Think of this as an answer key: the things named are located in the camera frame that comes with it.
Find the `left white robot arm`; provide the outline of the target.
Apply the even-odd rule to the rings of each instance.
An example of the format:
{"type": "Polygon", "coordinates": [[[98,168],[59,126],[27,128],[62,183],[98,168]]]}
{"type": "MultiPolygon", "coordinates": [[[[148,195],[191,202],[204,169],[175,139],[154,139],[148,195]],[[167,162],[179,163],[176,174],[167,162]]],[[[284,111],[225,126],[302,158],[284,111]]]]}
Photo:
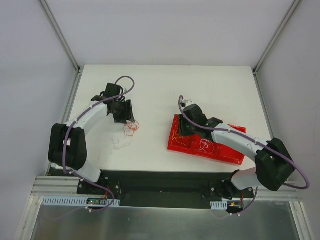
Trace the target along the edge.
{"type": "Polygon", "coordinates": [[[126,100],[124,89],[108,83],[106,89],[94,96],[89,106],[75,119],[51,128],[48,160],[89,181],[88,188],[99,195],[105,191],[103,171],[88,160],[86,135],[105,117],[113,115],[116,124],[134,123],[132,101],[126,100]]]}

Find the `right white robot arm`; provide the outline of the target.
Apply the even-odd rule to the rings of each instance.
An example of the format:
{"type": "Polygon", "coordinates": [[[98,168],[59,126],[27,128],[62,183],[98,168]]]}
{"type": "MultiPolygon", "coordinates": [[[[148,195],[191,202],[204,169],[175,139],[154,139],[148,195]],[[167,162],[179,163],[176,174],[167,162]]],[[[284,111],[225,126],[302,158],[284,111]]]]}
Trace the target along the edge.
{"type": "Polygon", "coordinates": [[[231,200],[244,189],[263,186],[276,192],[295,171],[284,143],[278,139],[264,140],[243,133],[218,118],[207,118],[191,101],[179,103],[181,136],[198,135],[203,139],[229,147],[255,163],[255,167],[236,170],[215,187],[215,193],[231,200]]]}

